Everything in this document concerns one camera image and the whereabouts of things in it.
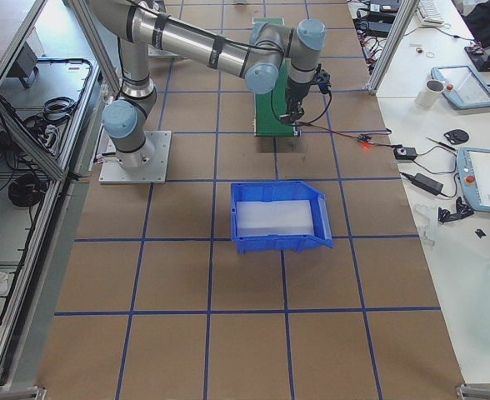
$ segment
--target robotic arm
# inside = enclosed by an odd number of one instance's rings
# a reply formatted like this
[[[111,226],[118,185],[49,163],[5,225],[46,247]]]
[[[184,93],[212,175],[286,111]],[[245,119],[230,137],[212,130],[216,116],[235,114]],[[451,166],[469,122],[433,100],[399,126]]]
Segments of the robotic arm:
[[[123,155],[143,148],[143,124],[156,102],[156,90],[148,71],[148,44],[243,78],[247,88],[256,94],[273,90],[278,69],[283,59],[289,58],[287,109],[279,117],[286,124],[294,124],[303,116],[303,99],[310,87],[318,83],[318,77],[325,76],[318,60],[326,31],[318,20],[301,21],[297,28],[257,22],[252,27],[250,44],[244,46],[155,11],[152,0],[90,0],[89,3],[99,21],[120,40],[123,100],[115,102],[119,105],[107,106],[103,124]],[[123,127],[125,118],[131,132]],[[123,166],[138,166],[140,158],[135,158],[124,162],[129,156],[124,157]]]

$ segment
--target keyboard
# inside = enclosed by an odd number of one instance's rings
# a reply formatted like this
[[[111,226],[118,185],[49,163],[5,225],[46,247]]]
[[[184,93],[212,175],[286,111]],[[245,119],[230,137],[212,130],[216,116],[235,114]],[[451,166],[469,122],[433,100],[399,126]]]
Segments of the keyboard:
[[[445,24],[434,0],[420,0],[415,14],[424,27],[442,27]]]

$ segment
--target white table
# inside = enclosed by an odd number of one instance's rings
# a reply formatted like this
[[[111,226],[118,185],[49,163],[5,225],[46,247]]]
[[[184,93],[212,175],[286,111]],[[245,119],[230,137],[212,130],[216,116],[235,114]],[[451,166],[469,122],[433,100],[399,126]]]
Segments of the white table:
[[[435,1],[450,23],[442,30],[470,38],[452,2]],[[414,18],[408,32],[416,26]],[[468,44],[435,29],[418,29],[402,40],[377,92],[384,122],[392,129],[393,144],[401,143],[424,153],[434,146],[426,137],[443,142],[445,132],[460,128],[471,137],[466,146],[490,148],[490,112],[459,112],[444,97],[430,109],[422,109],[414,102],[432,67],[470,63],[463,50]],[[422,47],[423,53],[417,53],[416,47]],[[484,74],[484,78],[490,80],[490,74]],[[417,161],[433,171],[451,170],[455,165],[454,157],[439,149]],[[453,174],[431,175],[411,163],[399,164],[399,170],[423,173],[444,183],[444,193],[454,193]],[[412,210],[419,204],[455,212],[454,199],[439,200],[406,180],[404,187]],[[417,225],[424,224],[416,213],[414,219]],[[475,234],[479,228],[486,237]],[[435,244],[423,244],[423,249],[465,382],[490,383],[490,213],[476,212],[472,217],[438,226]]]

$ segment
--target power adapter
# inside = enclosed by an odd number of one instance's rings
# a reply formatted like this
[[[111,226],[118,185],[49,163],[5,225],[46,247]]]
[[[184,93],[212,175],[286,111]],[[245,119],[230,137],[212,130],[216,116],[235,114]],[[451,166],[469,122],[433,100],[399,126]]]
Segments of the power adapter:
[[[442,194],[443,184],[438,181],[434,181],[430,177],[427,177],[421,173],[416,173],[415,177],[413,175],[404,172],[401,172],[401,175],[403,175],[413,185],[417,186],[418,188],[421,188],[425,192],[429,192],[434,196],[437,196],[438,194]]]
[[[415,147],[394,147],[393,155],[397,161],[413,161],[418,157]]]

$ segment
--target blue plastic bin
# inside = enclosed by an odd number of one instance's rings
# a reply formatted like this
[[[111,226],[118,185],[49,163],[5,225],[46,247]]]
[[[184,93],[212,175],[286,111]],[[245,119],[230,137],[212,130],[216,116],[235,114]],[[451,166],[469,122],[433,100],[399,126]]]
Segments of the blue plastic bin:
[[[327,246],[333,248],[328,222],[325,195],[302,181],[244,182],[233,183],[231,193],[232,241],[237,252],[261,252],[265,250],[302,250]],[[309,200],[312,211],[313,235],[238,236],[237,202],[278,202],[285,200]]]

